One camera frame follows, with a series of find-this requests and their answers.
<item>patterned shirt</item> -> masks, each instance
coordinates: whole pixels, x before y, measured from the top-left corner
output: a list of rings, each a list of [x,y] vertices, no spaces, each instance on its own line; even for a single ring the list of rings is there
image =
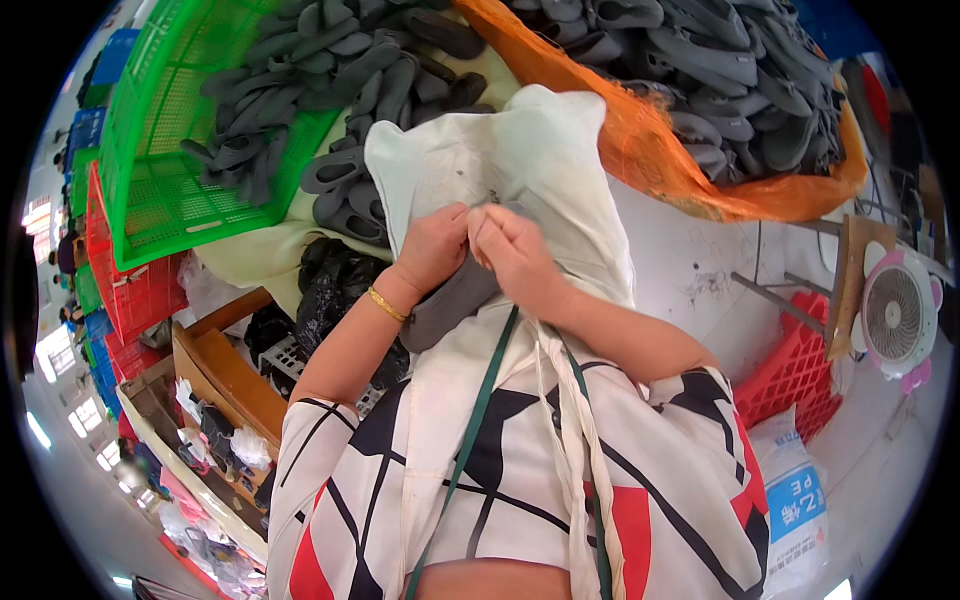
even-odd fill
[[[616,365],[575,356],[613,485],[627,598],[758,598],[769,514],[730,382],[696,369],[652,383],[646,395]],[[269,529],[276,600],[380,599],[396,576],[408,383],[362,422],[321,399],[290,407]],[[556,375],[544,383],[554,386],[548,406],[533,367],[492,394],[427,564],[496,557],[569,569],[569,514],[543,413],[560,426]],[[452,470],[451,462],[447,476]],[[418,557],[407,557],[408,572]]]

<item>red plastic crate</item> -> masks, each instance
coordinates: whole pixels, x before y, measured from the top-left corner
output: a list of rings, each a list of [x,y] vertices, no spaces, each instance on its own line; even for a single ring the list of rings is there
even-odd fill
[[[118,382],[129,381],[160,362],[159,352],[137,340],[124,346],[116,333],[110,333],[104,337],[104,343]]]
[[[136,336],[187,306],[177,283],[186,252],[164,256],[142,267],[118,273],[100,184],[98,162],[90,163],[86,206],[86,253],[104,308],[122,347]]]
[[[829,304],[823,296],[798,292],[791,302],[821,323],[827,322]],[[733,403],[748,429],[796,403],[797,433],[806,443],[833,417],[843,397],[830,394],[824,338],[789,313],[780,314],[780,323],[783,339],[733,390]]]

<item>fan grille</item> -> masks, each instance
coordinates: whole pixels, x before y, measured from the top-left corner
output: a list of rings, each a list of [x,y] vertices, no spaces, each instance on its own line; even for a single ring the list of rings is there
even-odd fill
[[[916,281],[904,269],[886,269],[867,294],[867,338],[884,360],[902,361],[920,340],[923,315]]]

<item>electric fan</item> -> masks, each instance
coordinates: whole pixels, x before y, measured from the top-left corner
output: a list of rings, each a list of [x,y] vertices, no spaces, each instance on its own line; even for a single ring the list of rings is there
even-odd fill
[[[863,257],[860,312],[853,318],[851,342],[890,379],[899,379],[905,394],[930,379],[930,351],[943,303],[940,279],[912,254],[886,251],[870,242]]]

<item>woman's left hand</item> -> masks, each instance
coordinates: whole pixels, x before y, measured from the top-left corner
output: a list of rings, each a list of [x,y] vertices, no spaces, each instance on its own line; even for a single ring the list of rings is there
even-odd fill
[[[410,223],[393,269],[421,296],[447,281],[467,257],[467,205],[454,203]]]

